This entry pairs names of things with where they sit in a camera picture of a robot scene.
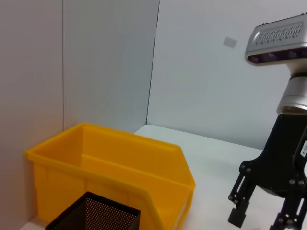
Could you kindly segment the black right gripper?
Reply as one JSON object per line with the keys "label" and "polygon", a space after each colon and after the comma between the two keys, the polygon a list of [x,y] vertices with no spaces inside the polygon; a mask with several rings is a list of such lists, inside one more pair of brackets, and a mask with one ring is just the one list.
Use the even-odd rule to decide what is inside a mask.
{"label": "black right gripper", "polygon": [[235,204],[228,222],[241,228],[249,200],[257,186],[285,198],[269,230],[301,230],[307,213],[307,186],[304,167],[307,156],[301,154],[307,140],[305,115],[279,115],[262,153],[241,163],[240,174],[228,199]]}

